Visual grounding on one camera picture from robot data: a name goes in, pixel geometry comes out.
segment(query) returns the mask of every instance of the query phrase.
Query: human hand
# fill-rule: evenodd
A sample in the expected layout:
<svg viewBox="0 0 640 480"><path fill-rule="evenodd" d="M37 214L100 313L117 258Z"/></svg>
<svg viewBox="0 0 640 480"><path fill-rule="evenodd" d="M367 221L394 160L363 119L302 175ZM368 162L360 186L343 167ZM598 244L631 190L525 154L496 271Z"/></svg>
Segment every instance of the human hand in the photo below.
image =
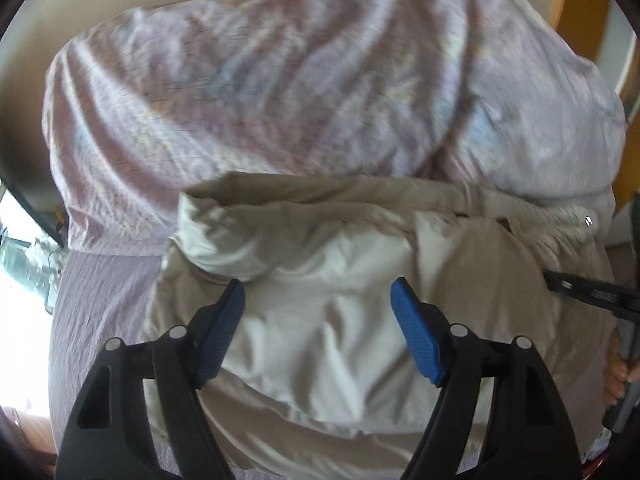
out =
<svg viewBox="0 0 640 480"><path fill-rule="evenodd" d="M613 406L625 396L626 382L633 383L640 380L640 362L635 363L631 370L620 357L622 340L616 330L609 340L607 349L607 366L604 368L604 392L602 400L607 406Z"/></svg>

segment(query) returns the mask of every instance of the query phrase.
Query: metal rivet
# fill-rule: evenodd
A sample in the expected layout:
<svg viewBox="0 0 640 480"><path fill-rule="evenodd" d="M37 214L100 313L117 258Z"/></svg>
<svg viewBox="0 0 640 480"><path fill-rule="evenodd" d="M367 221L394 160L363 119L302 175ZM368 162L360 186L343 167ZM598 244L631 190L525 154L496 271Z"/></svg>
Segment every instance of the metal rivet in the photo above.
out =
<svg viewBox="0 0 640 480"><path fill-rule="evenodd" d="M169 330L169 337L171 339L182 339L187 335L187 329L182 325L174 326L171 330Z"/></svg>
<svg viewBox="0 0 640 480"><path fill-rule="evenodd" d="M464 337L469 333L469 330L466 326L460 325L458 323L456 323L455 325L451 325L451 328L449 330L451 332L451 335L454 335L455 337Z"/></svg>
<svg viewBox="0 0 640 480"><path fill-rule="evenodd" d="M112 352L120 348L121 344L122 344L122 340L119 337L112 337L104 344L104 348Z"/></svg>
<svg viewBox="0 0 640 480"><path fill-rule="evenodd" d="M529 348L533 346L533 343L531 342L531 339L521 335L519 338L516 339L516 345L518 345L523 350L529 350Z"/></svg>

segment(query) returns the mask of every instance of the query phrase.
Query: beige garment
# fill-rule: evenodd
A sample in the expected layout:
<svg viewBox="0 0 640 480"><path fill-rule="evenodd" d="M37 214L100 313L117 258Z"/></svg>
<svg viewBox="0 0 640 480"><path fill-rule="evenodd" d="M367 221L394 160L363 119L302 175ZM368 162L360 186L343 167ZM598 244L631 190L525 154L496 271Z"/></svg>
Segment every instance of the beige garment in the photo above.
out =
<svg viewBox="0 0 640 480"><path fill-rule="evenodd" d="M610 278L587 216L412 178L229 174L181 196L146 332L188 323L239 278L246 312L223 370L200 392L223 452L241 468L296 479L397 478L438 391L406 350L392 281L405 276L421 300L480 337L526 334L566 393L609 316L549 293L540 269ZM489 405L484 387L469 452ZM581 447L599 416L580 421Z"/></svg>

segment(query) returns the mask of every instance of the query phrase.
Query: folded blanket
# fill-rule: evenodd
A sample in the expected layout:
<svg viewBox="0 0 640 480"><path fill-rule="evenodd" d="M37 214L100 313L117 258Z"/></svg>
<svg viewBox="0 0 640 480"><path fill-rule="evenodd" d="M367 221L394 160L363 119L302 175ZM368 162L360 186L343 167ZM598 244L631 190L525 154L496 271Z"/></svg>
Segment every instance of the folded blanket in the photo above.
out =
<svg viewBox="0 0 640 480"><path fill-rule="evenodd" d="M298 480L398 478L438 391L406 350L392 281L405 276L480 337L526 334L564 395L610 317L550 293L540 270L610 278L591 215L411 178L230 174L181 196L145 333L187 324L239 278L246 312L220 375L200 391L222 451L241 468ZM147 397L162 435L152 389ZM484 384L469 454L490 398ZM578 421L582 449L601 416Z"/></svg>
<svg viewBox="0 0 640 480"><path fill-rule="evenodd" d="M73 39L42 129L69 246L147 255L227 171L465 180L606 230L626 124L525 0L197 0Z"/></svg>

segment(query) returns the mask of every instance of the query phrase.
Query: gray handle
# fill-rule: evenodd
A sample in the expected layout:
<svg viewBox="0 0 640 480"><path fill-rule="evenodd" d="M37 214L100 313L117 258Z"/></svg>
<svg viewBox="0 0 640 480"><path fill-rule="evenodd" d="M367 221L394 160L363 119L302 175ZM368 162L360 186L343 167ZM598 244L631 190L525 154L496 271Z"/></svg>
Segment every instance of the gray handle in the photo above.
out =
<svg viewBox="0 0 640 480"><path fill-rule="evenodd" d="M618 320L618 333L622 339L620 357L629 365L640 360L640 330L626 319ZM625 397L615 406L607 408L602 419L602 425L613 433L621 433L625 429L626 421L640 399L640 381L627 383Z"/></svg>

